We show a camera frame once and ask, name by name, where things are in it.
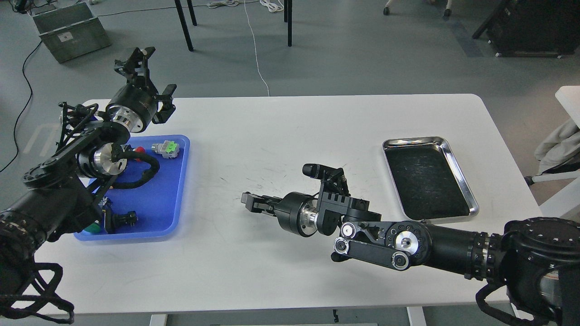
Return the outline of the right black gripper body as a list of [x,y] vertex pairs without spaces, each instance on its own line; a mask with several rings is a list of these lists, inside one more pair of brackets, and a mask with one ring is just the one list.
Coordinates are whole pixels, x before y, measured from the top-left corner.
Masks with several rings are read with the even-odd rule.
[[295,235],[310,237],[318,230],[317,199],[311,195],[290,192],[275,205],[274,212],[282,229]]

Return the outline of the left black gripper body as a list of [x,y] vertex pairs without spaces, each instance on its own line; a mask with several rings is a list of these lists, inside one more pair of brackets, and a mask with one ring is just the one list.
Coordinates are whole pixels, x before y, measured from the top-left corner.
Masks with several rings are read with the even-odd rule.
[[145,131],[151,123],[158,102],[146,91],[131,84],[124,85],[106,107],[107,116],[131,133]]

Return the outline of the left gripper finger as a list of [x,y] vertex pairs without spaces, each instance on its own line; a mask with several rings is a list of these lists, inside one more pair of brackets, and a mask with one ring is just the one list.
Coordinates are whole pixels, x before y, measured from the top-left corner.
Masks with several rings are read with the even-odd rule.
[[150,80],[150,70],[148,68],[148,60],[155,52],[153,46],[141,49],[136,47],[127,59],[114,61],[114,70],[118,74],[124,76],[127,83],[130,83],[137,88],[144,91],[156,91],[157,89]]
[[158,94],[155,99],[161,103],[161,108],[158,109],[152,118],[154,124],[166,123],[171,115],[175,112],[176,107],[173,103],[173,94],[176,91],[177,85],[168,84],[162,94]]

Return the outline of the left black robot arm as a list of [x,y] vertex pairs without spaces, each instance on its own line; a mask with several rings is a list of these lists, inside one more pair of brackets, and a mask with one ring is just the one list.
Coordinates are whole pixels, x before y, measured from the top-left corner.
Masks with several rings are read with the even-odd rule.
[[159,92],[150,78],[153,46],[135,48],[114,70],[125,85],[104,110],[98,104],[61,102],[57,150],[23,175],[27,192],[1,213],[1,315],[74,322],[74,305],[56,294],[59,264],[36,262],[46,242],[89,227],[102,216],[99,204],[111,189],[139,188],[160,169],[158,160],[126,146],[131,133],[163,124],[175,111],[174,83]]

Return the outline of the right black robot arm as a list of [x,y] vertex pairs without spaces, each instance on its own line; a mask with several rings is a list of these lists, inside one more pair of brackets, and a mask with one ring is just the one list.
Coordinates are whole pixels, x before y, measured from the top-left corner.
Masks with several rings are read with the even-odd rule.
[[356,259],[397,271],[425,265],[486,281],[477,306],[507,325],[579,324],[579,223],[533,217],[509,221],[503,235],[489,235],[426,221],[381,221],[368,201],[350,196],[342,168],[307,163],[302,172],[321,182],[317,194],[243,192],[241,202],[302,237],[340,229],[335,262]]

